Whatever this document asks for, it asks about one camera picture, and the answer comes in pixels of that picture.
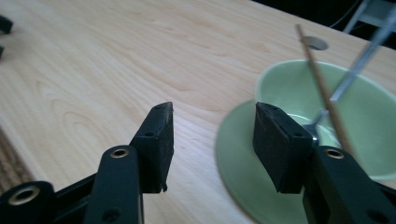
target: wood grain surface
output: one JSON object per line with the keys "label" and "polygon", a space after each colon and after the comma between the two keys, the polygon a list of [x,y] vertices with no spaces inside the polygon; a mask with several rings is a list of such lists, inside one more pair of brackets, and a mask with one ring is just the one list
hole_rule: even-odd
{"label": "wood grain surface", "polygon": [[[0,35],[0,126],[35,179],[61,189],[91,175],[174,103],[169,190],[144,196],[146,223],[253,222],[219,177],[221,121],[263,70],[304,58],[296,23],[329,44],[319,61],[349,67],[366,44],[246,0],[12,0],[0,14],[15,22]],[[395,59],[381,48],[362,74],[395,94]]]}

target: bamboo chopstick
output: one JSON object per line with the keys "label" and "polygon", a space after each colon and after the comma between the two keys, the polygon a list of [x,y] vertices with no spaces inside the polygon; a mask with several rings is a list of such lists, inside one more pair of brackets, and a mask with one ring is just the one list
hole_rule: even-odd
{"label": "bamboo chopstick", "polygon": [[330,119],[332,121],[332,126],[335,129],[335,132],[337,134],[338,141],[341,144],[341,148],[348,152],[349,154],[353,155],[353,149],[349,142],[347,141],[347,135],[344,131],[344,128],[342,126],[341,120],[339,119],[339,116],[337,114],[337,111],[330,101],[330,94],[329,91],[327,90],[325,86],[325,82],[323,80],[323,76],[317,66],[315,57],[313,53],[311,52],[310,48],[308,47],[308,44],[306,43],[306,38],[303,32],[303,28],[301,27],[300,24],[296,25],[297,33],[300,37],[300,41],[303,43],[303,49],[305,52],[305,56],[307,60],[309,61],[309,65],[311,66],[312,72],[314,73],[315,80],[318,83],[320,94],[322,96],[322,99],[325,103],[326,108],[329,110],[329,115]]}

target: metal utensil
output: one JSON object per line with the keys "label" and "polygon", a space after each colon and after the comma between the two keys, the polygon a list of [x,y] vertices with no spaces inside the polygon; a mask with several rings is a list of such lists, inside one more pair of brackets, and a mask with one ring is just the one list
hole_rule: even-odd
{"label": "metal utensil", "polygon": [[[338,102],[341,96],[346,92],[347,88],[352,84],[355,80],[356,76],[361,72],[364,65],[368,63],[368,61],[372,58],[376,50],[379,46],[381,46],[385,40],[389,37],[392,31],[396,28],[396,6],[393,7],[391,12],[388,14],[387,19],[384,22],[384,25],[375,32],[372,41],[367,45],[367,47],[363,50],[357,60],[353,63],[352,68],[349,70],[348,74],[343,78],[340,84],[337,86],[336,90],[332,94],[330,101],[332,103]],[[315,117],[314,121],[310,124],[303,125],[303,128],[306,129],[309,133],[312,134],[314,140],[314,146],[318,146],[318,132],[317,126],[320,121],[329,115],[329,111],[325,108],[321,109],[319,114]]]}

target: green saucer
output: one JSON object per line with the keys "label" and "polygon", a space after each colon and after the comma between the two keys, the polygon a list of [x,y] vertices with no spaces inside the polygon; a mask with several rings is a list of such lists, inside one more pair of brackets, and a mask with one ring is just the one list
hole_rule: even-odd
{"label": "green saucer", "polygon": [[260,223],[307,223],[303,195],[279,194],[254,153],[255,102],[235,108],[221,123],[216,157],[225,186]]}

